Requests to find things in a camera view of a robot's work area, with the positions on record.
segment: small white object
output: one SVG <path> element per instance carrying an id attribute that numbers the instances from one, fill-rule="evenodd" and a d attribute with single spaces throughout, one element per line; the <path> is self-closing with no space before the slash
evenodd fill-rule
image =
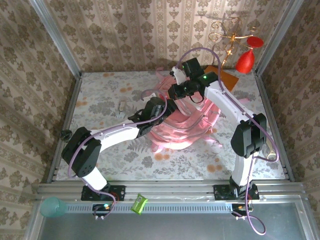
<path id="1" fill-rule="evenodd" d="M 125 110 L 126 101 L 121 101 L 119 104 L 119 112 L 123 112 Z"/>
<path id="2" fill-rule="evenodd" d="M 93 189 L 99 191 L 107 185 L 107 180 L 95 166 L 92 172 L 82 177 Z"/>
<path id="3" fill-rule="evenodd" d="M 172 68 L 173 71 L 173 75 L 176 79 L 176 83 L 178 85 L 184 83 L 185 81 L 187 81 L 187 77 L 185 75 L 185 73 L 183 71 L 181 71 L 180 69 L 176 68 L 175 66 Z"/>
<path id="4" fill-rule="evenodd" d="M 145 96 L 143 98 L 144 102 L 148 102 L 151 98 L 156 97 L 157 95 L 155 93 L 152 93 L 150 96 Z"/>

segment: vented metal panel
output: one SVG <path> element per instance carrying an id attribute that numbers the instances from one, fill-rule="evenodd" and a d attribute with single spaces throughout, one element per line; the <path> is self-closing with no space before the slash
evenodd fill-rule
<path id="1" fill-rule="evenodd" d="M 84 214 L 92 213 L 92 203 L 75 203 L 68 204 L 68 213 Z M 119 203 L 114 207 L 115 214 L 134 214 L 131 211 L 132 204 Z M 223 214 L 230 213 L 232 205 L 228 203 L 220 204 L 147 204 L 144 209 L 144 214 Z"/>
<path id="2" fill-rule="evenodd" d="M 257 202 L 254 204 L 253 212 L 252 215 L 260 218 L 266 225 L 266 235 L 258 236 L 250 228 L 247 220 L 237 221 L 230 213 L 110 214 L 105 220 L 95 220 L 92 214 L 84 213 L 47 217 L 38 240 L 318 239 L 305 237 L 295 203 L 261 204 Z M 261 225 L 257 221 L 253 224 L 261 230 Z"/>

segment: red ornament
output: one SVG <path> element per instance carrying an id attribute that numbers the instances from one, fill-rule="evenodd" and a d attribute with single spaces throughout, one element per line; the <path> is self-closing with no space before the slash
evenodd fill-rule
<path id="1" fill-rule="evenodd" d="M 253 48 L 261 48 L 264 45 L 264 41 L 257 36 L 248 37 L 246 42 Z"/>
<path id="2" fill-rule="evenodd" d="M 235 69 L 243 74 L 247 74 L 251 71 L 255 64 L 255 55 L 252 49 L 241 55 L 238 62 L 235 65 Z"/>

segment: orange paper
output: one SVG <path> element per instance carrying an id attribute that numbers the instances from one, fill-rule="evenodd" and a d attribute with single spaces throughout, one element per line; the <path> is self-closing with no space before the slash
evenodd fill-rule
<path id="1" fill-rule="evenodd" d="M 204 70 L 204 72 L 205 73 L 214 72 L 215 74 L 218 74 L 218 68 L 215 66 L 208 66 Z M 224 83 L 225 87 L 231 92 L 231 90 L 234 89 L 235 85 L 239 81 L 239 78 L 222 71 L 221 72 L 221 80 Z"/>

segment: damask wallpaper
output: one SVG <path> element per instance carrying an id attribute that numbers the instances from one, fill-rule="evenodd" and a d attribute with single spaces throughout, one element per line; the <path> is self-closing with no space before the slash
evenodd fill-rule
<path id="1" fill-rule="evenodd" d="M 304 1 L 262 79 L 320 227 L 320 1 Z"/>
<path id="2" fill-rule="evenodd" d="M 241 17 L 239 34 L 266 43 L 289 0 L 44 0 L 83 72 L 168 69 L 191 48 L 206 47 L 224 56 L 224 44 L 209 40 L 211 24 Z M 247 51 L 238 47 L 225 67 Z M 256 62 L 264 47 L 255 49 Z M 195 52 L 211 64 L 207 52 Z"/>
<path id="3" fill-rule="evenodd" d="M 0 1 L 0 239 L 20 240 L 74 79 L 27 0 Z"/>

